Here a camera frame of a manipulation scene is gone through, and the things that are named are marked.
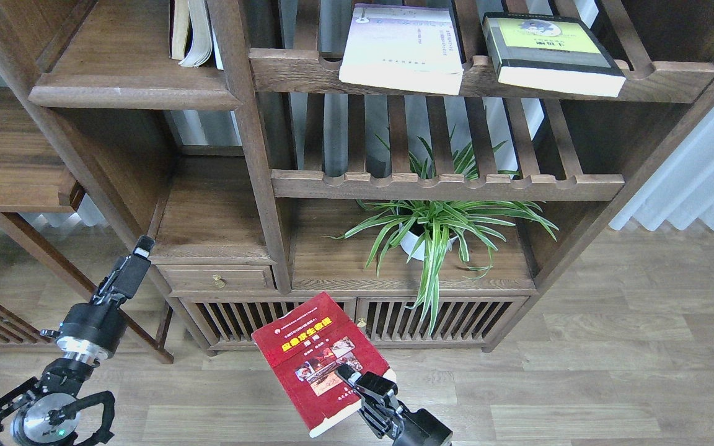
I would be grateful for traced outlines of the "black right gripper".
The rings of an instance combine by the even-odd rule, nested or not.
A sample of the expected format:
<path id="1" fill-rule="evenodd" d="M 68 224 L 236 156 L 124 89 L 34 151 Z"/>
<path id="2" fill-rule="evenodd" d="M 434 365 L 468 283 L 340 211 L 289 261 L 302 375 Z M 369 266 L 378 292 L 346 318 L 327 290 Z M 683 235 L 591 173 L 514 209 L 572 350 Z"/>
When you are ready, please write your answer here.
<path id="1" fill-rule="evenodd" d="M 396 383 L 373 372 L 361 374 L 348 364 L 335 373 L 360 393 L 359 414 L 377 438 L 389 437 L 394 445 L 450 445 L 453 431 L 427 409 L 411 412 L 399 403 Z M 386 406 L 398 406 L 400 412 Z"/>

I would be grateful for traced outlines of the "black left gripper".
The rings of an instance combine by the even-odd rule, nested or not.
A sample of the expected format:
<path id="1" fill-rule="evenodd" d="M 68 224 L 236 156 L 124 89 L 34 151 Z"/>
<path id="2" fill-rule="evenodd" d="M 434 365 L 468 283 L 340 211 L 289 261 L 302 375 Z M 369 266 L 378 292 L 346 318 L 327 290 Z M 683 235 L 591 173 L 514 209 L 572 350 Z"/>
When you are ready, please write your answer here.
<path id="1" fill-rule="evenodd" d="M 59 330 L 42 330 L 42 337 L 54 339 L 72 361 L 96 366 L 113 357 L 126 330 L 119 305 L 134 297 L 151 266 L 154 245 L 154 239 L 141 236 L 130 255 L 116 260 L 90 302 L 73 305 Z"/>

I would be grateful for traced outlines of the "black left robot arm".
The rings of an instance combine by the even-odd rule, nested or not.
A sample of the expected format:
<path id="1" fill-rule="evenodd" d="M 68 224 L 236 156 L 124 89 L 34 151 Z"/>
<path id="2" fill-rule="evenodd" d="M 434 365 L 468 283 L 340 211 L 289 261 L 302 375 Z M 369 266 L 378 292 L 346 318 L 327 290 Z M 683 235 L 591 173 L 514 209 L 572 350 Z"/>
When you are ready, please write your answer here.
<path id="1" fill-rule="evenodd" d="M 126 330 L 121 304 L 134 297 L 151 265 L 149 254 L 155 240 L 141 236 L 129 256 L 121 257 L 102 280 L 88 303 L 72 307 L 59 329 L 43 330 L 63 351 L 42 377 L 30 378 L 0 398 L 0 432 L 9 415 L 12 438 L 20 445 L 74 445 L 83 409 L 101 404 L 101 426 L 85 445 L 105 444 L 112 437 L 115 398 L 110 391 L 77 397 L 94 367 L 111 358 Z"/>

